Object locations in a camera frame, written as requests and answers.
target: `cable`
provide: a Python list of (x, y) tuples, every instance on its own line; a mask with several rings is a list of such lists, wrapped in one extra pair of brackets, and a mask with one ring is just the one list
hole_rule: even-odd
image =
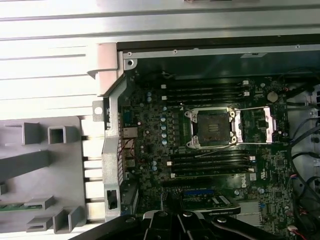
[[(320, 179), (320, 176), (312, 176), (306, 181), (306, 183), (310, 186), (310, 184), (317, 179)], [(297, 199), (301, 200), (301, 198), (306, 194), (306, 192), (307, 192), (307, 188), (306, 186), (304, 186), (301, 194), (297, 197)]]
[(301, 136), (299, 136), (296, 140), (294, 140), (290, 145), (289, 148), (292, 149), (295, 145), (297, 145), (298, 143), (300, 143), (303, 139), (309, 137), (311, 134), (317, 132), (320, 130), (320, 125), (311, 128), (310, 130), (306, 131), (305, 133), (303, 133)]
[(307, 240), (306, 237), (304, 235), (302, 235), (301, 233), (299, 233), (298, 231), (293, 230), (292, 232), (294, 232), (294, 234), (300, 236), (303, 240)]
[(320, 125), (313, 127), (312, 129), (306, 131), (305, 133), (303, 133), (301, 136), (299, 136), (296, 140), (294, 140), (288, 147), (288, 151), (287, 151), (287, 158), (288, 158), (288, 162), (291, 164), (291, 167), (293, 169), (293, 172), (297, 174), (298, 179), (301, 181), (301, 183), (307, 188), (307, 190), (310, 191), (310, 193), (314, 196), (314, 198), (320, 203), (320, 197), (318, 196), (318, 194), (308, 185), (308, 183), (302, 178), (302, 176), (299, 174), (295, 163), (294, 163), (294, 159), (302, 156), (303, 153), (298, 153), (294, 156), (292, 156), (291, 152), (292, 152), (292, 148), (297, 145), (298, 143), (300, 143), (303, 139), (307, 138), (308, 136), (310, 136), (311, 134), (313, 134), (314, 132), (320, 130)]
[(304, 102), (289, 102), (289, 101), (287, 101), (286, 104), (292, 107), (306, 107), (310, 109), (317, 109), (320, 111), (320, 106), (317, 106), (314, 104), (305, 104)]
[(283, 78), (284, 76), (286, 76), (290, 73), (298, 72), (300, 70), (307, 70), (307, 71), (311, 72), (312, 75), (317, 79), (317, 81), (312, 81), (311, 84), (309, 81), (309, 82), (303, 84), (302, 86), (297, 87), (296, 89), (293, 89), (291, 91), (286, 92), (287, 99), (291, 99), (291, 98), (303, 93), (304, 91), (307, 91), (310, 88), (313, 88), (315, 85), (320, 84), (320, 75), (317, 73), (318, 69), (314, 68), (314, 67), (299, 67), (299, 68), (291, 69), (290, 71), (287, 71), (287, 72), (281, 74), (277, 78), (277, 80), (280, 80), (281, 78)]
[(307, 122), (309, 122), (311, 120), (318, 120), (318, 119), (319, 119), (319, 117), (311, 117), (311, 118), (307, 118), (303, 122), (301, 122), (300, 125), (295, 130), (295, 132), (292, 136), (292, 139), (295, 139), (296, 135), (298, 134), (299, 130), (303, 127), (303, 125), (305, 125)]
[(203, 157), (203, 156), (207, 156), (207, 155), (210, 155), (210, 154), (214, 154), (216, 152), (219, 152), (221, 150), (224, 150), (224, 149), (228, 149), (228, 148), (231, 148), (233, 146), (237, 145), (237, 143), (232, 143), (232, 144), (229, 144), (229, 145), (226, 145), (222, 148), (219, 148), (218, 150), (215, 150), (215, 151), (210, 151), (210, 152), (207, 152), (207, 153), (204, 153), (204, 154), (201, 154), (201, 155), (197, 155), (197, 156), (194, 156), (195, 158), (200, 158), (200, 157)]

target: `black cable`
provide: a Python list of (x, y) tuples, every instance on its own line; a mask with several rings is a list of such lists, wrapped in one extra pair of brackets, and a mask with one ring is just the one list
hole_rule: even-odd
[(306, 105), (304, 102), (289, 102), (289, 101), (287, 101), (286, 104), (288, 106), (292, 106), (292, 107), (306, 107), (306, 108), (310, 108), (310, 109), (317, 109), (320, 111), (320, 106), (317, 106), (314, 104)]
[(311, 118), (307, 118), (305, 119), (303, 122), (301, 122), (299, 124), (299, 126), (296, 128), (293, 136), (292, 136), (292, 139), (295, 139), (296, 138), (296, 135), (298, 134), (299, 130), (303, 127), (304, 124), (306, 124), (307, 122), (311, 121), (311, 120), (318, 120), (319, 117), (311, 117)]
[(294, 216), (298, 219), (298, 221), (300, 222), (300, 224), (303, 227), (303, 233), (307, 233), (308, 234), (308, 238), (310, 238), (311, 236), (309, 235), (309, 228), (307, 227), (307, 225), (305, 224), (305, 221), (302, 219), (301, 215), (300, 215), (300, 211), (299, 211), (299, 206), (297, 204), (297, 200), (295, 198), (293, 198), (292, 201), (292, 208), (293, 208), (293, 214)]
[(292, 152), (292, 148), (297, 145), (298, 143), (300, 143), (303, 139), (307, 138), (308, 136), (310, 136), (311, 134), (315, 133), (316, 131), (320, 130), (320, 125), (313, 127), (312, 129), (306, 131), (305, 133), (303, 133), (301, 136), (299, 136), (296, 140), (294, 140), (288, 147), (288, 151), (287, 151), (287, 159), (288, 162), (291, 164), (291, 167), (294, 171), (294, 173), (297, 174), (298, 179), (301, 181), (301, 183), (306, 187), (307, 190), (310, 191), (310, 193), (314, 196), (314, 198), (320, 203), (320, 197), (318, 196), (318, 194), (308, 185), (308, 183), (303, 179), (303, 177), (299, 174), (295, 163), (294, 163), (294, 158), (297, 158), (299, 156), (302, 156), (304, 153), (298, 153), (294, 156), (292, 156), (291, 152)]
[(290, 73), (293, 72), (298, 72), (300, 70), (307, 70), (309, 72), (312, 73), (312, 75), (317, 79), (315, 81), (308, 81), (307, 83), (303, 84), (302, 86), (299, 86), (291, 91), (288, 91), (286, 93), (286, 97), (287, 99), (291, 99), (301, 93), (303, 93), (304, 91), (310, 91), (310, 88), (313, 88), (315, 85), (320, 84), (320, 75), (317, 73), (317, 71), (319, 71), (317, 68), (314, 67), (299, 67), (299, 68), (294, 68), (286, 73), (281, 74), (277, 80), (280, 80), (282, 77), (284, 77), (285, 75), (288, 75)]
[[(312, 177), (310, 177), (310, 178), (306, 181), (306, 183), (310, 186), (310, 184), (311, 184), (313, 181), (317, 180), (317, 179), (320, 179), (320, 176), (312, 176)], [(301, 200), (302, 197), (306, 194), (306, 192), (307, 192), (307, 188), (306, 188), (306, 186), (304, 186), (301, 194), (297, 197), (297, 199), (298, 199), (298, 200)]]
[(320, 125), (311, 128), (310, 130), (306, 131), (304, 134), (302, 134), (301, 136), (299, 136), (296, 140), (294, 140), (290, 145), (289, 148), (292, 149), (295, 145), (297, 145), (298, 143), (300, 143), (303, 139), (309, 137), (311, 134), (317, 132), (320, 130)]

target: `red wire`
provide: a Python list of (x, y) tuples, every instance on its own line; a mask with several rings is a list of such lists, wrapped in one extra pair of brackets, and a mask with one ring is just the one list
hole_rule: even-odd
[(120, 151), (119, 151), (119, 153), (118, 153), (118, 156), (117, 156), (117, 160), (118, 160), (118, 161), (119, 161), (119, 159), (120, 159), (120, 155), (121, 155), (122, 151), (125, 149), (125, 147), (127, 146), (127, 144), (128, 144), (131, 140), (132, 140), (132, 138), (129, 139), (128, 141), (126, 141), (125, 144), (121, 147), (121, 149), (120, 149)]
[(293, 231), (296, 235), (300, 236), (303, 240), (307, 240), (305, 236), (303, 236), (301, 233), (297, 232), (296, 230)]

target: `circuit board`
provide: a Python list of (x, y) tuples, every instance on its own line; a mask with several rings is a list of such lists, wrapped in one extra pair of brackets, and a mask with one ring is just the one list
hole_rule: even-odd
[[(283, 83), (272, 77), (252, 77), (170, 84), (159, 80), (137, 86), (121, 106), (122, 129), (136, 131), (123, 136), (129, 144), (123, 165), (139, 181), (137, 215), (160, 209), (162, 192), (212, 190), (239, 203), (249, 224), (289, 237), (287, 226), (294, 219), (290, 214), (289, 129)], [(194, 88), (200, 91), (197, 95), (188, 85), (204, 89)], [(218, 100), (210, 97), (212, 89)], [(233, 123), (230, 116), (239, 110), (241, 136), (228, 135)], [(194, 113), (198, 121), (193, 121)], [(268, 132), (271, 124), (273, 131)], [(234, 137), (241, 142), (233, 142)], [(219, 165), (225, 160), (235, 164)], [(206, 204), (215, 202), (210, 194), (194, 197), (186, 206), (204, 202), (204, 198)]]

